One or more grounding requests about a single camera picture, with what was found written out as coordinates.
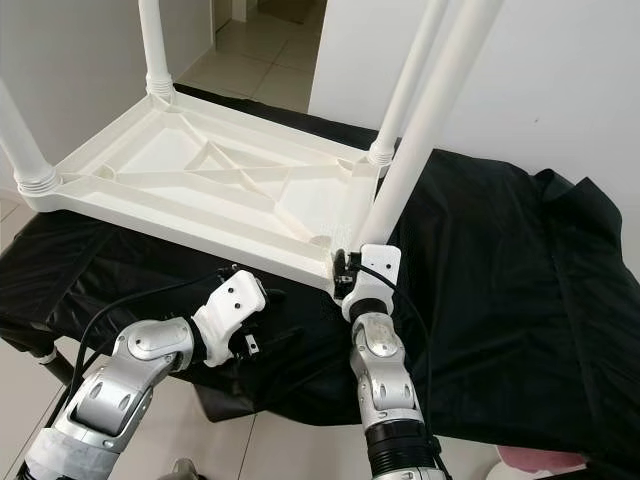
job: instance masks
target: wall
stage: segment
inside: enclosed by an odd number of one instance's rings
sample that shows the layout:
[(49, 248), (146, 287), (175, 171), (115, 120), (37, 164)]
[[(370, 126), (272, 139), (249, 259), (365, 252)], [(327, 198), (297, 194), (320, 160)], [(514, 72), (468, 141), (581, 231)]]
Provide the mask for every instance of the wall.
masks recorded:
[[(177, 78), (211, 46), (209, 0), (161, 8)], [(0, 74), (45, 158), (59, 162), (145, 94), (138, 2), (1, 0)], [(0, 188), (13, 188), (7, 177), (5, 166)]]
[[(424, 5), (330, 0), (310, 113), (379, 127)], [(445, 31), (459, 5), (452, 1)], [(635, 0), (506, 0), (440, 142), (530, 172), (591, 177), (623, 213), (625, 260), (636, 276), (639, 24)]]

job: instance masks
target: cable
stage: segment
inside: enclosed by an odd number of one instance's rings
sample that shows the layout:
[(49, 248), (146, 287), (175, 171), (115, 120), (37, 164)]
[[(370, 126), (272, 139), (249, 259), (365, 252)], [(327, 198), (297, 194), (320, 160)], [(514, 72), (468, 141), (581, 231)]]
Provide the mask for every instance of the cable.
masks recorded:
[(87, 326), (84, 329), (84, 332), (82, 333), (82, 338), (80, 340), (80, 347), (78, 349), (78, 355), (76, 356), (76, 363), (75, 363), (75, 367), (73, 370), (73, 377), (71, 379), (71, 384), (69, 386), (69, 393), (67, 395), (66, 398), (66, 403), (68, 404), (69, 401), (73, 398), (73, 396), (76, 394), (76, 392), (78, 391), (78, 388), (80, 387), (80, 380), (82, 378), (82, 374), (86, 371), (87, 368), (89, 368), (90, 364), (89, 361), (87, 361), (87, 364), (84, 363), (84, 357), (87, 353), (87, 344), (89, 341), (89, 334), (91, 333), (91, 330), (98, 324), (98, 322), (100, 321), (101, 318), (103, 318), (107, 313), (109, 313), (110, 311), (116, 309), (116, 308), (120, 308), (128, 303), (132, 303), (135, 301), (138, 301), (142, 298), (151, 296), (151, 295), (156, 295), (159, 293), (164, 293), (164, 292), (168, 292), (170, 290), (175, 290), (178, 288), (183, 288), (183, 287), (188, 287), (190, 285), (193, 285), (195, 283), (200, 283), (200, 282), (204, 282), (206, 280), (210, 280), (213, 278), (218, 278), (221, 279), (221, 274), (222, 272), (224, 272), (227, 269), (219, 269), (216, 270), (215, 273), (213, 274), (208, 274), (208, 275), (204, 275), (202, 277), (193, 279), (193, 280), (188, 280), (186, 282), (180, 282), (180, 283), (176, 283), (173, 285), (168, 285), (165, 287), (160, 287), (160, 288), (155, 288), (152, 290), (146, 290), (144, 292), (138, 292), (138, 293), (133, 293), (131, 295), (128, 295), (126, 297), (122, 297), (119, 300), (116, 300), (113, 303), (110, 303), (109, 305), (106, 305), (105, 307), (103, 307), (100, 311), (98, 311), (98, 313), (96, 313), (93, 318), (91, 318), (91, 320), (89, 321), (89, 323), (87, 324)]
[[(433, 434), (433, 430), (431, 429), (431, 347), (430, 347), (431, 336), (429, 335), (429, 330), (427, 329), (427, 326), (424, 323), (424, 319), (422, 318), (422, 315), (420, 315), (420, 312), (416, 308), (416, 306), (413, 303), (413, 301), (411, 300), (411, 298), (409, 298), (409, 295), (407, 295), (405, 292), (400, 290), (397, 287), (397, 285), (395, 283), (393, 283), (391, 280), (389, 280), (387, 277), (385, 277), (381, 273), (378, 273), (375, 270), (372, 270), (369, 267), (365, 267), (364, 265), (359, 264), (359, 263), (352, 264), (351, 267), (355, 268), (356, 270), (360, 270), (360, 271), (362, 271), (362, 272), (364, 272), (364, 273), (366, 273), (368, 275), (371, 275), (372, 277), (376, 278), (377, 280), (380, 280), (387, 287), (389, 287), (391, 290), (393, 290), (394, 293), (397, 293), (398, 296), (409, 307), (409, 309), (411, 310), (411, 313), (413, 314), (414, 318), (418, 321), (418, 323), (420, 324), (420, 327), (422, 328), (422, 331), (423, 331), (424, 336), (425, 336), (425, 341), (427, 343), (427, 351), (426, 351), (427, 384), (426, 384), (426, 388), (425, 388), (425, 392), (424, 392), (425, 393), (425, 403), (424, 403), (425, 404), (425, 409), (424, 410), (426, 410), (426, 412), (424, 412), (424, 417), (425, 417), (424, 418), (424, 422), (425, 422), (425, 428), (427, 430), (427, 434), (431, 438), (434, 438), (437, 441), (437, 439), (435, 438), (435, 435)], [(452, 477), (449, 474), (449, 472), (447, 471), (446, 467), (444, 466), (444, 463), (442, 462), (442, 459), (440, 458), (440, 452), (435, 452), (434, 456), (435, 456), (435, 461), (436, 461), (438, 467), (440, 468), (440, 470), (442, 470), (442, 472), (444, 473), (444, 475), (447, 478), (447, 480), (451, 480)]]

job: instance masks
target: black fabric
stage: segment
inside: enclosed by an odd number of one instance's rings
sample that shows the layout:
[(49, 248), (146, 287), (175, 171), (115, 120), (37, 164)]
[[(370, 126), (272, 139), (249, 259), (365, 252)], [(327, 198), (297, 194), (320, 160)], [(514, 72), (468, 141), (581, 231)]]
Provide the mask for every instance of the black fabric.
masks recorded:
[[(354, 147), (374, 137), (179, 89)], [(620, 223), (588, 180), (573, 186), (548, 170), (532, 177), (503, 162), (432, 154), (391, 243), (403, 252), (399, 286), (432, 329), (436, 433), (581, 452), (592, 468), (576, 478), (640, 476), (640, 287), (622, 262)], [(40, 214), (0, 257), (0, 335), (23, 350), (60, 335), (79, 339), (106, 304), (228, 264), (75, 213)], [(287, 293), (256, 315), (261, 356), (178, 376), (200, 385), (204, 405), (215, 405), (211, 419), (269, 409), (314, 425), (359, 423), (339, 309), (324, 292), (250, 270)], [(214, 287), (113, 311), (90, 343), (138, 319), (192, 314)], [(424, 335), (402, 300), (395, 305), (424, 398)]]

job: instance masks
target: black cloth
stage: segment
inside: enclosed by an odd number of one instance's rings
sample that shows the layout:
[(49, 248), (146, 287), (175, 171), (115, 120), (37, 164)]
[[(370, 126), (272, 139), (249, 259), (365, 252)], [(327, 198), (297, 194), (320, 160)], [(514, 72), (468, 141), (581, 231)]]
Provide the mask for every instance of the black cloth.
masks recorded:
[[(179, 89), (358, 148), (375, 137)], [(432, 154), (390, 243), (403, 252), (398, 285), (432, 331), (436, 433), (581, 452), (593, 467), (584, 478), (640, 476), (640, 287), (623, 264), (620, 227), (589, 180), (573, 186), (550, 170), (532, 177), (503, 162)], [(39, 214), (0, 258), (0, 335), (22, 350), (79, 339), (106, 304), (229, 263), (75, 213)], [(332, 299), (249, 270), (287, 293), (255, 317), (260, 358), (178, 376), (197, 385), (212, 420), (269, 409), (314, 425), (359, 423), (350, 328)], [(139, 319), (190, 315), (214, 287), (115, 310), (90, 343)], [(426, 341), (409, 308), (395, 305), (424, 400)]]

